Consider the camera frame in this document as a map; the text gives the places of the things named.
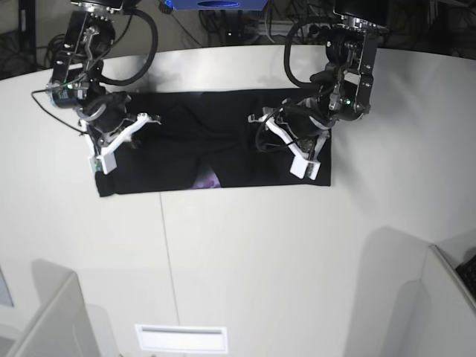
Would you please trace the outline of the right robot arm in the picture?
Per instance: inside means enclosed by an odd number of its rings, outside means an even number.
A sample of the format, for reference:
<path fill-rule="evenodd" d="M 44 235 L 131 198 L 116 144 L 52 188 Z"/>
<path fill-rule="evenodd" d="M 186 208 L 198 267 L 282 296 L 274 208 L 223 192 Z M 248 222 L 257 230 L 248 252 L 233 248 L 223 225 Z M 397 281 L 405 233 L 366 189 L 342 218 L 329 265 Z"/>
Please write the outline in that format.
<path fill-rule="evenodd" d="M 125 91 L 109 92 L 107 86 L 126 87 L 141 79 L 152 65 L 158 49 L 158 30 L 152 17 L 137 8 L 136 1 L 73 1 L 78 9 L 71 14 L 62 48 L 54 60 L 46 89 L 53 104 L 77 112 L 92 142 L 92 152 L 101 154 L 119 135 L 132 127 L 137 116 L 127 112 L 131 97 Z M 103 75 L 105 56 L 122 39 L 110 19 L 116 13 L 143 19 L 151 30 L 152 41 L 141 69 L 124 80 Z"/>

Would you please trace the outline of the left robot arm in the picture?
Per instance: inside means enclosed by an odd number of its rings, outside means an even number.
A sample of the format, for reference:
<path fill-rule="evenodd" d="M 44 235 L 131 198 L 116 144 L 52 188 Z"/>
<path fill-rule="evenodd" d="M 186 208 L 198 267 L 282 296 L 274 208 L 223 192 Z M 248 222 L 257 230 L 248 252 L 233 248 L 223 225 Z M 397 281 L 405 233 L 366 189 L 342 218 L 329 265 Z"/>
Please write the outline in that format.
<path fill-rule="evenodd" d="M 352 122 L 370 111 L 373 66 L 379 39 L 387 29 L 388 1 L 334 1 L 333 17 L 301 19 L 291 26 L 284 42 L 283 67 L 288 80 L 309 92 L 306 97 L 285 99 L 276 108 L 265 108 L 258 122 L 255 146 L 260 152 L 300 149 L 308 160 L 318 156 L 331 128 L 342 120 Z M 324 44 L 327 63 L 304 82 L 292 72 L 295 36 L 308 36 Z"/>

